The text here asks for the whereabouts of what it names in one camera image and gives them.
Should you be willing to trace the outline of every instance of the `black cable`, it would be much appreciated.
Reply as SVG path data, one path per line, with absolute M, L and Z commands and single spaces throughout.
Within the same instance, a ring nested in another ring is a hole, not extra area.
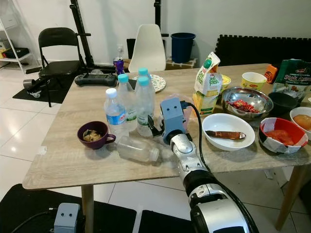
M 22 226 L 24 226 L 27 222 L 29 222 L 30 220 L 39 217 L 41 215 L 48 215 L 49 211 L 44 211 L 41 213 L 38 213 L 36 215 L 31 216 L 30 218 L 26 219 L 25 221 L 23 221 L 21 224 L 19 224 L 14 230 L 11 231 L 11 233 L 15 233 L 17 230 L 19 230 Z
M 201 117 L 200 117 L 200 113 L 197 110 L 197 108 L 194 106 L 194 104 L 187 102 L 188 106 L 191 106 L 194 111 L 195 114 L 198 118 L 199 121 L 199 151 L 200 151 L 200 158 L 201 161 L 203 163 L 203 165 L 206 167 L 206 169 L 210 172 L 210 168 L 207 166 L 207 164 L 205 163 L 204 157 L 203 157 L 203 153 L 202 153 L 202 122 L 201 122 Z M 232 198 L 232 200 L 236 203 L 236 205 L 238 206 L 238 208 L 241 210 L 243 216 L 245 217 L 245 220 L 247 222 L 249 231 L 251 233 L 259 233 L 258 228 L 252 218 L 252 216 L 250 215 L 250 213 L 248 212 L 247 208 L 244 206 L 244 204 L 241 202 L 241 200 L 229 189 L 227 188 L 224 184 L 222 184 L 219 180 L 217 180 L 219 186 L 221 188 L 223 188 L 223 190 Z

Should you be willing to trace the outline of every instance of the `table leg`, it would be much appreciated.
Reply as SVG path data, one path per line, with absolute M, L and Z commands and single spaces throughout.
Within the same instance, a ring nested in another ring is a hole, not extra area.
M 293 169 L 282 207 L 276 221 L 276 229 L 278 231 L 280 231 L 283 227 L 283 224 L 292 209 L 293 203 L 300 191 L 307 170 L 308 166 L 295 166 Z
M 93 233 L 94 224 L 94 187 L 93 185 L 81 186 L 82 209 L 86 216 L 86 233 Z

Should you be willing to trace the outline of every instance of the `purple mug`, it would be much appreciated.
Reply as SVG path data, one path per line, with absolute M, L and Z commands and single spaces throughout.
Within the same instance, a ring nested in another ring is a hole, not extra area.
M 86 142 L 83 140 L 83 132 L 86 130 L 96 130 L 97 132 L 102 133 L 103 137 L 94 142 Z M 112 143 L 116 140 L 115 135 L 108 134 L 108 126 L 101 121 L 91 121 L 81 126 L 81 128 L 78 130 L 77 136 L 83 145 L 94 150 L 99 149 L 103 147 L 103 145 Z

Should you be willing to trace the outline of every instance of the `blue trash bin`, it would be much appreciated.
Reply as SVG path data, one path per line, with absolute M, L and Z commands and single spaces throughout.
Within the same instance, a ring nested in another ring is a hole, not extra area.
M 176 63 L 185 63 L 190 60 L 193 39 L 193 33 L 174 33 L 172 38 L 172 61 Z

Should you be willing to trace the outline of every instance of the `purple can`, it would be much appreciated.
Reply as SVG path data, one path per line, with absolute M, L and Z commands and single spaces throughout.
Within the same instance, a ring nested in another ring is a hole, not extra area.
M 113 59 L 113 65 L 116 68 L 117 75 L 124 74 L 124 60 L 121 57 L 116 57 Z

